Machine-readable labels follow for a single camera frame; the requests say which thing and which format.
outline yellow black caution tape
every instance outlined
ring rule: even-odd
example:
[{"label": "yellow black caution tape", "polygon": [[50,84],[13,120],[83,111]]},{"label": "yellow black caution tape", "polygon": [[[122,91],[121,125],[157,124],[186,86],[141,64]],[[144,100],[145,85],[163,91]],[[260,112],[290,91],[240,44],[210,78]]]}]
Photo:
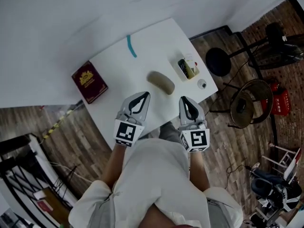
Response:
[{"label": "yellow black caution tape", "polygon": [[52,126],[48,133],[43,136],[43,139],[47,139],[56,128],[60,127],[61,123],[64,121],[65,118],[67,118],[73,111],[75,111],[83,104],[84,103],[81,101],[80,103],[77,103],[76,106],[73,106],[73,109],[68,109],[68,111],[63,116],[61,116],[59,120]]}]

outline white table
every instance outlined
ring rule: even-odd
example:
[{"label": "white table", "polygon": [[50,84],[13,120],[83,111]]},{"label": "white table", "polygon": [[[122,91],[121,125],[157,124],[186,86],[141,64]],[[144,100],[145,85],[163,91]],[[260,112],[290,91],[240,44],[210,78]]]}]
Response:
[{"label": "white table", "polygon": [[[125,98],[141,91],[150,92],[144,130],[144,133],[149,133],[178,116],[181,96],[188,96],[199,103],[218,90],[197,51],[173,19],[132,34],[131,43],[137,58],[131,54],[125,38],[90,59],[109,89],[92,104],[83,100],[111,149],[114,147],[114,119]],[[187,53],[191,53],[197,62],[199,74],[182,81],[173,67],[176,68],[177,62]],[[150,71],[161,72],[174,82],[172,95],[166,95],[146,81]],[[199,79],[206,81],[205,89],[198,87]]]}]

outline gold emblem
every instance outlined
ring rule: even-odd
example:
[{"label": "gold emblem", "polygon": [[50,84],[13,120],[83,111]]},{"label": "gold emblem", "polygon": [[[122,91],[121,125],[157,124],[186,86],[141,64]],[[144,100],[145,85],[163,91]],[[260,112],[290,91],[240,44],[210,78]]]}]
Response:
[{"label": "gold emblem", "polygon": [[93,77],[92,72],[90,72],[90,71],[83,72],[83,73],[81,74],[81,77],[80,77],[80,84],[83,86],[83,85],[84,85],[85,83],[87,83],[92,77]]}]

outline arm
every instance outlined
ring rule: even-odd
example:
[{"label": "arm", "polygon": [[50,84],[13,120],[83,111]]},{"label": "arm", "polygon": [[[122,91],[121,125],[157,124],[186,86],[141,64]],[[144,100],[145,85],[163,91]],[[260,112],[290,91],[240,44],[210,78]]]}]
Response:
[{"label": "arm", "polygon": [[210,188],[201,152],[190,154],[190,181],[202,192]]},{"label": "arm", "polygon": [[101,180],[106,183],[110,189],[113,188],[114,183],[122,173],[125,149],[126,147],[124,146],[118,144],[115,145],[103,172]]}]

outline red book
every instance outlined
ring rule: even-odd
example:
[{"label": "red book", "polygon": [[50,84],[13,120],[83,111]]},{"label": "red book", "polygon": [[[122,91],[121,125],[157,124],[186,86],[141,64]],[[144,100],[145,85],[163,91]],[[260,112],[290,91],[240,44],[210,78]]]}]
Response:
[{"label": "red book", "polygon": [[91,104],[108,89],[108,86],[90,61],[83,64],[72,75],[72,79],[88,104]]}]

